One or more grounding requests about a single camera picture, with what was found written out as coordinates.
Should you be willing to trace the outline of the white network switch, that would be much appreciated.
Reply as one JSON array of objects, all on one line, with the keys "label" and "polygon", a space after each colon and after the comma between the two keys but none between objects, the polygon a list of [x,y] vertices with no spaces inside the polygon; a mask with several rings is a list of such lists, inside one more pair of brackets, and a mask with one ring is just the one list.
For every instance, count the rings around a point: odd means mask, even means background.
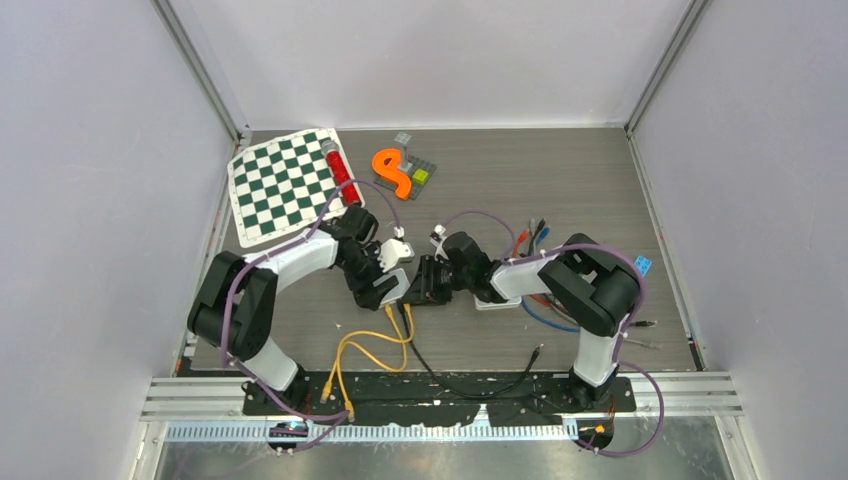
[{"label": "white network switch", "polygon": [[478,311],[491,311],[491,310],[503,310],[503,309],[511,309],[519,307],[522,303],[521,297],[515,297],[508,299],[504,302],[487,302],[483,301],[480,298],[474,296],[474,306]]},{"label": "white network switch", "polygon": [[410,280],[403,268],[396,268],[373,282],[379,300],[378,306],[392,304],[400,300],[410,288]]}]

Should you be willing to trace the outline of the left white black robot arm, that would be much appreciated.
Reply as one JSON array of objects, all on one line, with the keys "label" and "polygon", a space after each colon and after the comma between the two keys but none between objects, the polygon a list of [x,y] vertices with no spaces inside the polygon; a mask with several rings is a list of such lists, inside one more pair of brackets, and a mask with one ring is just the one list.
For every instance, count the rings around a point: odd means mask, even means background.
[{"label": "left white black robot arm", "polygon": [[188,330],[268,386],[268,400],[280,412],[298,412],[307,398],[305,372],[271,337],[276,298],[305,277],[337,267],[357,306],[376,311],[399,300],[410,286],[400,265],[414,251],[400,228],[377,241],[378,228],[374,215],[354,205],[275,248],[217,254],[189,311]]}]

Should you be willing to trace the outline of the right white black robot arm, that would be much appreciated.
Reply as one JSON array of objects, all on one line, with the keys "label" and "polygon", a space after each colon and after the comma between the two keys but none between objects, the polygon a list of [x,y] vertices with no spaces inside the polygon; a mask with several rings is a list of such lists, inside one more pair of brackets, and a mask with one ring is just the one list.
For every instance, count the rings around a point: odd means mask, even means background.
[{"label": "right white black robot arm", "polygon": [[582,233],[548,252],[495,259],[457,232],[441,240],[436,255],[421,258],[402,301],[444,305],[459,291],[495,306],[542,294],[562,303],[579,334],[566,396],[591,411],[610,398],[623,336],[644,301],[644,280],[633,261]]}]

